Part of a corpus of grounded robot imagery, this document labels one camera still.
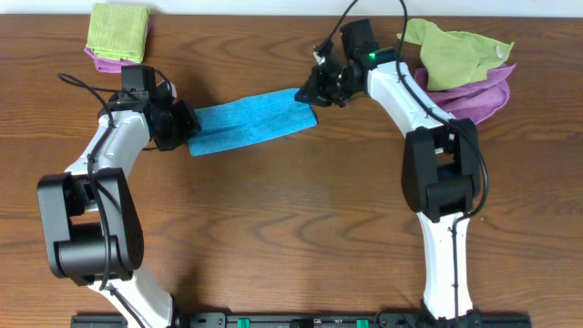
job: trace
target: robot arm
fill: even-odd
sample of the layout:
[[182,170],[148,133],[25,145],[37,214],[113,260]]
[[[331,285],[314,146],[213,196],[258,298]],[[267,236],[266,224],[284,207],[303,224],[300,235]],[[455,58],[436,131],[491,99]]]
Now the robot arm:
[[[392,49],[379,49],[368,19],[341,28],[343,67],[331,53],[332,45],[314,51],[318,66],[296,95],[296,100],[319,106],[343,107],[352,94],[363,91],[378,101],[405,137],[402,187],[407,204],[419,218],[424,235],[426,284],[424,306],[435,319],[465,315],[473,305],[465,275],[465,235],[468,220],[454,221],[472,209],[479,193],[478,163],[469,144],[451,129],[428,116],[404,87]],[[403,78],[433,114],[462,129],[477,145],[476,127],[439,108],[412,79],[406,63],[399,63]],[[439,165],[437,155],[453,154],[453,161]],[[456,257],[454,260],[454,242]],[[455,295],[457,265],[457,295]]]
[[[184,101],[174,101],[176,88],[169,82],[155,85],[154,69],[134,66],[122,69],[122,89],[107,103],[110,120],[102,109],[96,135],[65,173],[44,176],[37,194],[45,232],[49,267],[58,278],[70,278],[79,286],[103,294],[124,314],[129,327],[167,327],[177,312],[169,293],[142,266],[144,240],[138,215],[128,189],[127,177],[141,150],[154,139],[159,150],[171,150],[196,135],[196,114]],[[89,186],[89,154],[98,147],[93,164],[111,244],[107,284],[104,277],[106,247],[99,223],[74,224],[72,218],[97,210]]]
[[[424,103],[433,110],[434,114],[445,120],[455,119],[452,114],[445,113],[439,108],[414,82],[409,73],[406,63],[399,63],[404,78],[407,79],[409,86]],[[396,62],[389,62],[379,65],[377,68],[369,71],[367,80],[367,90],[374,100],[378,101],[383,109],[387,111],[393,122],[401,130],[404,137],[408,139],[407,147],[409,147],[415,138],[412,135],[419,131],[430,132],[443,129],[443,124],[437,122],[435,119],[428,117],[425,111],[419,104],[413,100],[409,92],[404,88],[399,81],[396,72]],[[435,149],[435,155],[443,153],[443,148]],[[417,156],[432,154],[418,153]],[[436,165],[425,165],[425,168],[419,169],[439,169]],[[425,252],[425,270],[426,283],[424,291],[424,305],[434,318],[446,318],[447,320],[455,317],[455,298],[454,289],[454,240],[452,239],[451,227],[454,220],[463,215],[462,211],[457,211],[451,214],[441,215],[437,220],[430,220],[422,211],[417,212],[417,216],[421,223],[421,228],[424,235],[424,252]],[[465,236],[467,230],[468,220],[460,221],[457,225],[457,271],[458,271],[458,312],[467,313],[473,309],[472,301],[470,300],[469,292],[467,290],[466,274],[465,274]]]

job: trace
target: yellow-green towel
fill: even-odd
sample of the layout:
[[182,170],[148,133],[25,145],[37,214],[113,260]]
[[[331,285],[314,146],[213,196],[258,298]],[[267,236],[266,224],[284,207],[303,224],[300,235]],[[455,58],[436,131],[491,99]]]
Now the yellow-green towel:
[[429,72],[427,88],[431,91],[486,80],[488,70],[502,65],[514,44],[469,32],[444,32],[421,18],[409,20],[404,41],[421,45],[420,57]]
[[144,59],[149,8],[143,5],[94,4],[87,47],[96,56],[113,60]]

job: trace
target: cable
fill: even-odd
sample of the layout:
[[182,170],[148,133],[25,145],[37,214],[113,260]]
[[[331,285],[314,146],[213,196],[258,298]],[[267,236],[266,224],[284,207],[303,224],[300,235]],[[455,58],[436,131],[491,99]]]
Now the cable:
[[482,178],[484,180],[484,190],[482,191],[482,198],[480,199],[480,202],[478,203],[478,205],[476,206],[476,208],[474,210],[469,211],[468,213],[464,213],[464,215],[456,220],[454,220],[454,223],[450,229],[451,233],[452,233],[452,239],[453,239],[453,249],[454,249],[454,290],[455,290],[455,299],[454,299],[454,305],[455,305],[455,322],[457,324],[457,326],[459,326],[459,310],[458,310],[458,305],[459,305],[459,295],[458,295],[458,273],[457,273],[457,224],[462,221],[462,220],[467,220],[473,216],[475,216],[486,204],[486,199],[488,196],[488,190],[490,188],[489,185],[489,179],[488,179],[488,171],[487,171],[487,167],[486,167],[486,163],[484,161],[484,158],[482,157],[482,154],[480,153],[480,150],[477,148],[477,146],[470,140],[470,138],[467,136],[467,134],[465,133],[465,131],[463,131],[462,129],[460,129],[459,127],[455,126],[454,124],[452,124],[449,121],[446,121],[445,119],[442,119],[440,117],[438,117],[431,108],[429,108],[416,94],[415,92],[411,89],[411,87],[409,86],[409,84],[407,83],[406,79],[404,78],[403,74],[401,74],[401,66],[399,65],[400,59],[401,59],[401,51],[403,49],[403,43],[404,43],[404,35],[407,31],[407,21],[408,19],[408,15],[407,15],[407,7],[404,4],[404,0],[399,0],[399,2],[401,3],[401,6],[403,7],[403,12],[404,12],[404,23],[403,23],[403,33],[401,34],[401,38],[399,40],[399,49],[396,52],[396,56],[395,56],[395,63],[396,63],[396,69],[397,69],[397,76],[399,76],[399,80],[401,82],[403,82],[403,86],[407,89],[407,91],[409,91],[409,94],[411,94],[411,97],[413,97],[415,99],[415,101],[419,104],[419,106],[421,106],[421,108],[425,111],[425,113],[427,113],[428,116],[430,116],[431,118],[435,119],[436,121],[442,123],[444,126],[452,129],[453,131],[455,131],[459,136],[461,136],[470,146],[470,149],[472,149],[472,151],[474,152],[474,155],[476,155],[476,158],[478,160],[479,166],[482,169]]
[[97,204],[97,209],[99,211],[99,218],[101,223],[101,230],[103,231],[103,240],[106,244],[106,261],[103,269],[103,279],[101,280],[101,284],[99,285],[99,290],[103,291],[107,286],[107,281],[109,280],[109,271],[110,271],[110,263],[111,263],[111,236],[109,234],[109,224],[107,222],[107,214],[105,211],[105,207],[103,206],[103,201],[101,199],[101,195],[99,194],[99,190],[97,189],[97,184],[95,182],[95,176],[93,174],[93,164],[95,163],[95,157],[103,143],[111,133],[111,131],[115,128],[113,114],[111,114],[111,109],[107,106],[107,103],[103,98],[95,91],[94,88],[87,85],[85,82],[81,81],[76,77],[72,77],[69,74],[59,73],[58,77],[65,81],[66,83],[86,88],[93,96],[99,100],[103,108],[107,112],[107,128],[103,135],[97,140],[97,143],[91,149],[91,152],[87,155],[87,179],[89,180],[89,187],[91,188],[91,192],[93,193],[93,197],[95,198],[95,203]]
[[334,27],[334,29],[332,30],[330,35],[324,41],[322,41],[322,43],[319,46],[316,47],[315,50],[318,53],[318,56],[322,55],[320,52],[326,47],[326,45],[330,42],[330,40],[332,40],[334,33],[336,33],[336,31],[338,30],[338,27],[340,27],[340,24],[343,23],[343,20],[346,17],[346,15],[348,14],[348,12],[353,8],[354,5],[356,5],[357,2],[358,2],[358,0],[353,0],[350,3],[350,5],[348,5],[348,8],[346,8],[346,10],[344,10],[344,14],[342,16],[340,16],[340,20],[338,21],[338,23],[336,23],[336,26]]
[[138,323],[138,325],[140,326],[140,328],[146,328],[146,326],[144,325],[144,323],[142,323],[142,321],[139,319],[138,314],[129,306],[128,302],[126,301],[126,299],[118,292],[118,290],[114,287],[107,287],[106,291],[109,291],[109,293],[111,294],[111,296],[115,297],[116,299],[118,299],[119,303],[121,304],[121,306],[124,307],[124,309],[126,309],[126,311],[128,311],[129,315],[131,315],[132,318],[134,318],[134,320]]
[[87,84],[83,83],[81,80],[77,79],[77,78],[71,78],[73,79],[73,81],[69,80],[69,79],[65,79],[62,78],[61,75],[66,76],[67,78],[71,78],[71,76],[69,74],[65,74],[65,73],[61,73],[58,75],[58,77],[65,83],[71,85],[71,86],[75,86],[75,87],[82,87],[82,88],[87,88],[90,87],[95,91],[103,91],[103,92],[118,92],[119,90],[114,90],[114,89],[108,89],[108,88],[104,88],[104,87],[91,87],[88,86]]

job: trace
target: folded towel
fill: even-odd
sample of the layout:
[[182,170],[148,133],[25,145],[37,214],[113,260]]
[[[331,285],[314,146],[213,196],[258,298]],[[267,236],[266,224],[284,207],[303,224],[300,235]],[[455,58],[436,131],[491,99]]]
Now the folded towel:
[[141,63],[148,35],[149,8],[94,4],[87,47],[101,58]]
[[414,79],[441,109],[454,114],[456,118],[470,118],[478,124],[494,115],[510,99],[510,87],[506,78],[516,66],[517,64],[502,64],[488,71],[486,81],[440,92],[427,92],[428,76],[425,68],[416,69]]
[[293,100],[297,91],[285,89],[195,109],[201,130],[189,140],[190,154],[235,149],[316,126],[310,105]]
[[[148,33],[149,33],[149,30],[152,28],[151,23],[152,22],[148,20]],[[125,59],[112,60],[112,59],[100,58],[98,56],[95,56],[93,51],[91,51],[91,49],[88,47],[85,47],[85,49],[83,49],[83,51],[85,51],[86,54],[88,54],[91,58],[93,58],[93,63],[95,64],[95,69],[98,72],[102,72],[102,73],[121,73],[122,67],[137,64],[137,63],[134,63],[133,61],[125,60]]]
[[404,41],[421,45],[420,57],[429,71],[430,91],[486,80],[488,70],[502,65],[514,44],[469,32],[444,32],[421,18],[407,22]]

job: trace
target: green connector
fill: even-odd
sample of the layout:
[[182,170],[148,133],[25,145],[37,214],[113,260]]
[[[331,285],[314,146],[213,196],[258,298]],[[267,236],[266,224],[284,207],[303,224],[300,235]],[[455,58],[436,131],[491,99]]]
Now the green connector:
[[251,321],[249,319],[239,319],[237,321],[237,328],[249,328],[250,326]]
[[368,328],[368,320],[359,319],[356,321],[356,328]]

